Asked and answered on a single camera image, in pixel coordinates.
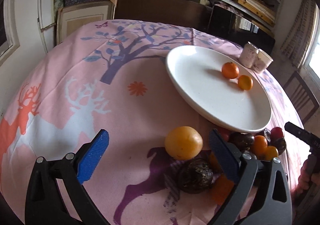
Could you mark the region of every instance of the wooden chair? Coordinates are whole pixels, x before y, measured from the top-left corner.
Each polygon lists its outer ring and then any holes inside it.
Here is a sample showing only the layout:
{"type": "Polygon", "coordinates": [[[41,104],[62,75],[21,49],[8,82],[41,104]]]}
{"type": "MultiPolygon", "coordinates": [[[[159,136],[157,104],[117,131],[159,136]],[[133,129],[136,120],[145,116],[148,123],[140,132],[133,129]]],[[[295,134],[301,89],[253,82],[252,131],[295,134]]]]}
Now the wooden chair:
{"type": "Polygon", "coordinates": [[[316,110],[319,108],[319,102],[314,96],[313,92],[310,90],[308,85],[305,83],[303,78],[300,76],[300,74],[295,71],[289,80],[284,85],[283,89],[286,91],[288,89],[288,86],[293,82],[293,80],[296,79],[298,81],[298,86],[294,90],[294,92],[291,95],[288,95],[294,108],[296,111],[301,112],[302,109],[307,105],[308,102],[311,102],[313,104],[313,108],[306,114],[306,116],[302,119],[302,123],[305,124],[310,117],[316,112],[316,110]]]}

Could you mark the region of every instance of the human hand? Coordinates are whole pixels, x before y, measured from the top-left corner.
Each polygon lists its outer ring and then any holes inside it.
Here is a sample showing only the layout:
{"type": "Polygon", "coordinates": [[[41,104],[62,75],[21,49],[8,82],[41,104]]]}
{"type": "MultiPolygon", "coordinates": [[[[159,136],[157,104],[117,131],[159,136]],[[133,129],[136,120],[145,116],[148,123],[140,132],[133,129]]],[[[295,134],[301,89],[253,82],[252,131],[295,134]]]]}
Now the human hand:
{"type": "MultiPolygon", "coordinates": [[[[298,186],[297,186],[297,193],[301,194],[303,190],[309,189],[309,181],[310,181],[310,175],[306,172],[308,160],[306,160],[303,163],[303,166],[301,167],[301,173],[298,178],[298,186]]],[[[320,186],[320,174],[314,173],[311,176],[311,181],[314,182],[316,185],[320,186]]]]}

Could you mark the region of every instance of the orange flower print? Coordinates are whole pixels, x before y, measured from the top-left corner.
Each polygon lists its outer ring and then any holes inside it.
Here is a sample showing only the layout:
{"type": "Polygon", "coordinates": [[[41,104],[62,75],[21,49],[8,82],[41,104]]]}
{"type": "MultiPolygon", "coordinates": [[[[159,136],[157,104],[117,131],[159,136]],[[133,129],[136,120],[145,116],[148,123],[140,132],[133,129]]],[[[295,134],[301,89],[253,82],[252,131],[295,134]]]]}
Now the orange flower print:
{"type": "Polygon", "coordinates": [[[130,91],[130,95],[136,94],[136,96],[143,96],[148,89],[142,82],[134,81],[128,86],[128,91],[130,91]]]}

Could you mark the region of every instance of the white container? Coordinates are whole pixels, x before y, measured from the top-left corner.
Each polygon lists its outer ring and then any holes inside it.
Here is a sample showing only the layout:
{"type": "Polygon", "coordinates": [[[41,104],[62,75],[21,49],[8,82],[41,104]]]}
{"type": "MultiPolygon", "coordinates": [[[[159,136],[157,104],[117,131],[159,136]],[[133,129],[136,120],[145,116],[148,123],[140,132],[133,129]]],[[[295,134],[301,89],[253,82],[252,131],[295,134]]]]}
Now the white container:
{"type": "Polygon", "coordinates": [[[255,47],[252,43],[248,42],[242,50],[242,53],[239,57],[239,62],[244,67],[247,67],[250,69],[258,57],[258,52],[259,52],[258,48],[255,47]]]}
{"type": "Polygon", "coordinates": [[[262,73],[273,62],[273,59],[262,49],[259,49],[258,57],[252,65],[252,70],[262,73]]]}

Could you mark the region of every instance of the table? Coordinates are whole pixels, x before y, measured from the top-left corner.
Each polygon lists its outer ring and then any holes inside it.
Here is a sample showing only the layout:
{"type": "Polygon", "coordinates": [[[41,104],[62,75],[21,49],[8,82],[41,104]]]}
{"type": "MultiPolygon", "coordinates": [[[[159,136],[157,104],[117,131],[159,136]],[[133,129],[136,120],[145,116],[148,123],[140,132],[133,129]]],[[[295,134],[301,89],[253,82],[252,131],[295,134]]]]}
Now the table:
{"type": "MultiPolygon", "coordinates": [[[[208,155],[214,127],[180,97],[166,72],[166,54],[180,45],[207,47],[234,59],[241,53],[238,45],[191,28],[113,20],[83,26],[41,61],[0,123],[1,192],[20,219],[36,158],[61,159],[100,129],[109,132],[110,144],[84,187],[109,222],[183,225],[212,218],[217,206],[207,192],[189,195],[176,188],[174,177],[183,162],[164,150],[170,130],[191,126],[204,138],[202,154],[208,155]]],[[[255,76],[271,102],[268,128],[287,121],[302,127],[274,77],[268,71],[255,76]]],[[[287,151],[280,158],[294,190],[309,147],[289,133],[285,139],[287,151]]]]}

